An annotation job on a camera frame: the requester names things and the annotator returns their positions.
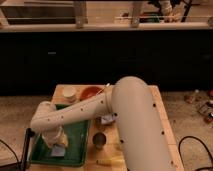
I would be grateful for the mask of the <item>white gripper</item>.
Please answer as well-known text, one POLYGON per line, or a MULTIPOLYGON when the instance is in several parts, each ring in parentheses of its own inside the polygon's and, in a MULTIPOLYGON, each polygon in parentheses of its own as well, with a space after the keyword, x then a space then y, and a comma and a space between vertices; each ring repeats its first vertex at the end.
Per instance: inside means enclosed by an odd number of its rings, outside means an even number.
POLYGON ((68 138, 62 127, 43 132, 42 139, 49 148, 52 148, 54 145, 68 146, 68 138))

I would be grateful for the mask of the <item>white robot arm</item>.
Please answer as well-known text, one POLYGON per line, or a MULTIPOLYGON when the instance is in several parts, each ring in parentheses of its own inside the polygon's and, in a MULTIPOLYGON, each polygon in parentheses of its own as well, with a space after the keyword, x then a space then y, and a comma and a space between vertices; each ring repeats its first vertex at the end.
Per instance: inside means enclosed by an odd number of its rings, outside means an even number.
POLYGON ((112 114, 128 171, 175 171, 164 128, 149 86, 126 76, 111 90, 61 110, 36 111, 30 128, 36 133, 112 114))

